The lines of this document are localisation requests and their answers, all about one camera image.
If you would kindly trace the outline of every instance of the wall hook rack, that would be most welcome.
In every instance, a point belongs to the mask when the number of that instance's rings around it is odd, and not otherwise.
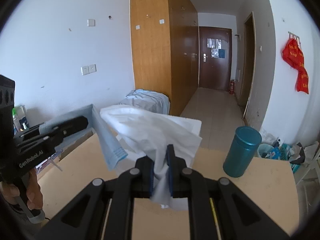
[[[298,42],[298,46],[299,48],[302,50],[301,48],[301,42],[300,42],[300,37],[298,35],[295,35],[294,33],[288,32],[289,33],[289,39],[295,39]]]

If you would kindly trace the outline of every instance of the red banner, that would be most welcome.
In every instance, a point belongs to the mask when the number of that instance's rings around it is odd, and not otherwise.
[[[309,77],[306,69],[304,68],[303,52],[299,48],[298,42],[295,39],[289,39],[282,51],[282,58],[291,67],[298,70],[297,91],[303,91],[309,94]]]

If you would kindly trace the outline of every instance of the doorframe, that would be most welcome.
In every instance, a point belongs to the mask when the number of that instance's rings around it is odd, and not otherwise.
[[[252,11],[252,12],[249,14],[249,16],[245,19],[243,25],[245,25],[245,23],[250,19],[250,17],[252,17],[253,36],[254,36],[253,72],[252,72],[252,80],[251,80],[250,93],[249,93],[249,97],[248,97],[248,100],[247,100],[247,104],[246,104],[246,107],[245,107],[245,110],[244,110],[243,119],[245,118],[245,114],[247,113],[249,101],[250,101],[250,98],[251,98],[252,85],[253,85],[254,74],[255,74],[255,70],[256,70],[257,35],[256,35],[256,25],[255,25],[255,21],[254,21],[254,13],[253,13],[253,11]],[[242,93],[243,93],[243,76],[244,76],[244,67],[246,66],[246,60],[245,60],[246,47],[247,47],[247,46],[246,46],[246,35],[245,35],[245,27],[244,27],[244,64],[243,64],[243,70],[242,70],[242,83],[241,83],[241,89],[240,89],[240,96],[239,96],[239,98],[241,98]]]
[[[201,69],[201,60],[203,60],[203,53],[202,53],[202,36],[200,35],[201,29],[205,28],[214,28],[216,30],[220,31],[228,31],[229,33],[229,82],[231,80],[231,67],[232,67],[232,29],[229,28],[220,28],[220,27],[209,27],[209,26],[199,26],[199,79],[198,79],[198,87],[200,87],[200,73],[202,71]]]

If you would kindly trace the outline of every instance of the wardrobe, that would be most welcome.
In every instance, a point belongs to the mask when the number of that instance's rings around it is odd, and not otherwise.
[[[170,99],[179,116],[198,87],[198,14],[190,0],[130,0],[136,89]]]

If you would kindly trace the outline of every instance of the light switch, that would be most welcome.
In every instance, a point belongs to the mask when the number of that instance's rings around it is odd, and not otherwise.
[[[96,72],[97,68],[95,64],[89,65],[89,73]]]
[[[88,19],[88,26],[93,27],[96,25],[96,20],[95,19]]]
[[[89,74],[89,66],[82,67],[81,68],[81,73],[82,73],[83,76]]]

